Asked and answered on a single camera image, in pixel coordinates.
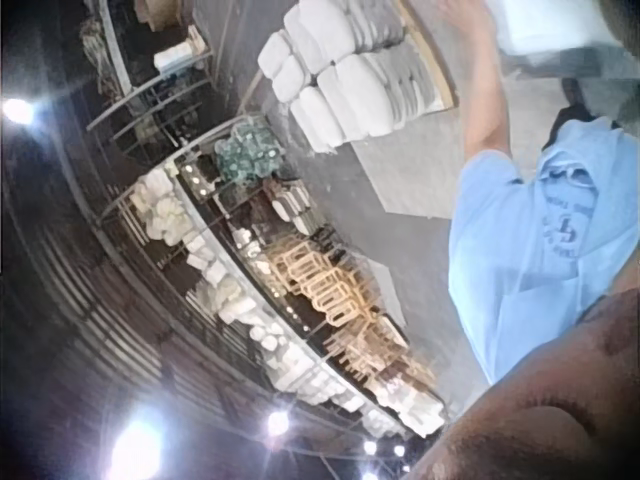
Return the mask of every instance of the bright light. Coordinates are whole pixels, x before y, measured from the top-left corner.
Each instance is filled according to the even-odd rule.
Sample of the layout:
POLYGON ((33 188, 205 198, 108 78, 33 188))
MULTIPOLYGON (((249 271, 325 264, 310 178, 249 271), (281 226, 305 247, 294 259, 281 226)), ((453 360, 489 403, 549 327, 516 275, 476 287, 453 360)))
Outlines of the bright light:
POLYGON ((147 480, 160 470, 162 440, 147 423, 133 422, 122 432, 111 457, 109 480, 147 480))
POLYGON ((364 442, 364 453, 367 455, 375 455, 378 450, 378 445, 376 442, 372 442, 371 440, 367 440, 364 442))
POLYGON ((2 111, 9 120, 21 125, 30 125, 33 122, 33 106, 17 98, 11 98, 4 102, 2 111))
POLYGON ((287 412, 274 412, 269 415, 269 421, 267 423, 269 428, 269 435, 277 437, 286 433, 289 430, 289 415, 287 412))

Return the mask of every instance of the shoulder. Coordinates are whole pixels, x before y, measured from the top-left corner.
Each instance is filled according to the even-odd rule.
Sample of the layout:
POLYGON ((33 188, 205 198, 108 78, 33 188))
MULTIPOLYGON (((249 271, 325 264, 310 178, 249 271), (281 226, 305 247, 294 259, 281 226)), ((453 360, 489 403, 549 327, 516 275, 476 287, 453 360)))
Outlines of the shoulder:
POLYGON ((517 223, 526 221, 531 205, 531 185, 523 183, 511 159, 495 150, 480 152, 460 175, 449 237, 450 256, 463 236, 492 242, 495 238, 490 237, 498 231, 506 236, 518 233, 517 223))

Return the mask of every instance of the wooden pallet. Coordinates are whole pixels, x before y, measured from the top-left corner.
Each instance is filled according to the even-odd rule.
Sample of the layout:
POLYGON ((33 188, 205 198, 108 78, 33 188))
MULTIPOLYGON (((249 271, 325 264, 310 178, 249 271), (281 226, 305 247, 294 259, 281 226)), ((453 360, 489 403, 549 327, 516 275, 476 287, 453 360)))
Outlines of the wooden pallet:
POLYGON ((429 112, 439 112, 455 107, 455 97, 451 82, 446 74, 446 66, 437 52, 433 37, 417 19, 415 10, 409 0, 396 0, 396 2, 398 12, 407 28, 407 33, 411 36, 433 81, 436 101, 429 108, 429 112))

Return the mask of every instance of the white container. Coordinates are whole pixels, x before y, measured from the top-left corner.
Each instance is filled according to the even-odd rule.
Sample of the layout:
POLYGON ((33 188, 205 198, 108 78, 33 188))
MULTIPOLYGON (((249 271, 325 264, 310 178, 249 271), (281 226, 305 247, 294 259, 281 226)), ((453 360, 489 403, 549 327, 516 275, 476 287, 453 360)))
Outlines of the white container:
POLYGON ((487 0, 508 55, 553 53, 593 45, 620 46, 597 0, 487 0))
POLYGON ((153 65, 160 73, 190 60, 193 57, 193 49, 189 42, 182 42, 153 56, 153 65))

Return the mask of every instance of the white cushion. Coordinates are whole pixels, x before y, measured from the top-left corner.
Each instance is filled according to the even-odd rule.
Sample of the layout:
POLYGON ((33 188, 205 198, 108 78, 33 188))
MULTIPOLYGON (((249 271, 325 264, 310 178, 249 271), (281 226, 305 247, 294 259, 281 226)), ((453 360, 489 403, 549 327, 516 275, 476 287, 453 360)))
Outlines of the white cushion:
POLYGON ((187 246, 187 250, 191 253, 197 252, 205 246, 204 237, 202 235, 198 235, 195 230, 192 233, 187 233, 182 241, 187 246))
POLYGON ((363 35, 362 49, 370 51, 374 47, 371 22, 367 19, 359 0, 347 0, 347 7, 349 8, 349 15, 351 15, 363 35))
POLYGON ((256 307, 257 304, 253 298, 242 295, 240 298, 228 302, 222 310, 220 310, 220 313, 224 312, 225 314, 238 319, 240 316, 249 313, 256 307))
POLYGON ((335 67, 327 68, 318 76, 318 87, 338 119, 345 140, 352 142, 363 139, 367 133, 360 126, 355 112, 344 96, 335 67))
POLYGON ((184 213, 182 204, 174 196, 166 196, 158 200, 153 208, 154 213, 159 217, 169 217, 171 215, 181 215, 184 213))
POLYGON ((278 339, 273 335, 267 335, 260 342, 262 348, 264 348, 267 352, 275 352, 276 348, 278 348, 278 339))
POLYGON ((258 55, 258 65, 264 76, 273 80, 291 55, 291 47, 281 32, 272 33, 258 55))
POLYGON ((151 240, 162 240, 163 230, 158 228, 153 221, 147 223, 145 231, 147 232, 147 237, 151 240))
POLYGON ((301 0, 300 22, 318 42, 325 58, 337 62, 355 52, 349 20, 331 0, 301 0))
POLYGON ((312 74, 318 74, 329 65, 329 59, 324 56, 318 42, 300 22, 299 5, 295 5, 284 16, 284 27, 293 46, 300 53, 302 60, 312 74))
POLYGON ((276 322, 273 322, 267 327, 267 332, 269 332, 269 334, 271 335, 284 335, 284 329, 276 322))
POLYGON ((249 336, 254 342, 261 342, 264 339, 264 337, 267 336, 267 331, 265 330, 264 327, 260 325, 256 325, 249 332, 249 336))
POLYGON ((133 206, 136 208, 136 210, 138 210, 138 213, 140 213, 141 215, 147 213, 151 208, 151 205, 149 205, 144 196, 138 192, 133 192, 129 199, 131 200, 131 203, 133 203, 133 206))
POLYGON ((200 257, 195 256, 193 253, 190 253, 187 257, 187 265, 191 265, 193 268, 197 270, 204 270, 209 265, 209 262, 203 260, 200 257))
POLYGON ((325 143, 334 148, 344 143, 344 132, 327 100, 317 87, 306 87, 302 90, 300 103, 307 118, 311 120, 314 130, 318 132, 325 143))
POLYGON ((182 238, 193 229, 193 223, 187 215, 176 215, 167 226, 163 239, 170 247, 176 246, 182 238))
POLYGON ((151 170, 144 177, 144 184, 149 193, 156 199, 159 199, 173 191, 173 184, 171 183, 171 180, 164 170, 160 168, 151 170))
POLYGON ((336 65, 343 92, 358 122, 371 136, 393 131, 393 107, 387 91, 368 63, 350 55, 336 65))
POLYGON ((298 96, 306 80, 302 65, 295 56, 290 55, 273 80, 273 91, 280 102, 288 103, 298 96))
POLYGON ((227 274, 227 269, 220 261, 214 262, 206 272, 204 272, 204 278, 214 287, 220 283, 220 281, 227 274))
POLYGON ((307 114, 304 108, 302 108, 299 99, 291 104, 291 113, 293 114, 296 122, 298 122, 298 125, 307 137, 311 148, 315 152, 326 153, 331 151, 331 147, 329 147, 329 145, 322 139, 322 137, 320 137, 309 118, 307 118, 307 114))

